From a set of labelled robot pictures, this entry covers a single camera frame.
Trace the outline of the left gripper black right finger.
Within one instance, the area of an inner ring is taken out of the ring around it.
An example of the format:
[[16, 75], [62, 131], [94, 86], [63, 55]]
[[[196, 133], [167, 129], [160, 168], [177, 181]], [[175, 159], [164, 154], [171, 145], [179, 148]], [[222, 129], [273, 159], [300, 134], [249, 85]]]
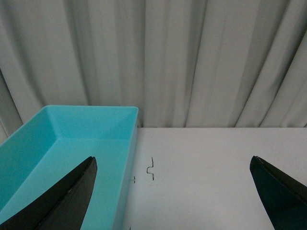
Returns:
[[258, 156], [249, 168], [274, 229], [305, 230], [307, 187]]

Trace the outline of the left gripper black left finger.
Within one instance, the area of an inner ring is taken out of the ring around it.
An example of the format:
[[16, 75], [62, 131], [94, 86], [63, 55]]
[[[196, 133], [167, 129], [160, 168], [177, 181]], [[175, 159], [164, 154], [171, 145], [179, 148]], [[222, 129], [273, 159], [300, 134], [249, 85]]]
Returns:
[[88, 157], [35, 201], [0, 225], [2, 230], [79, 230], [87, 212], [97, 174]]

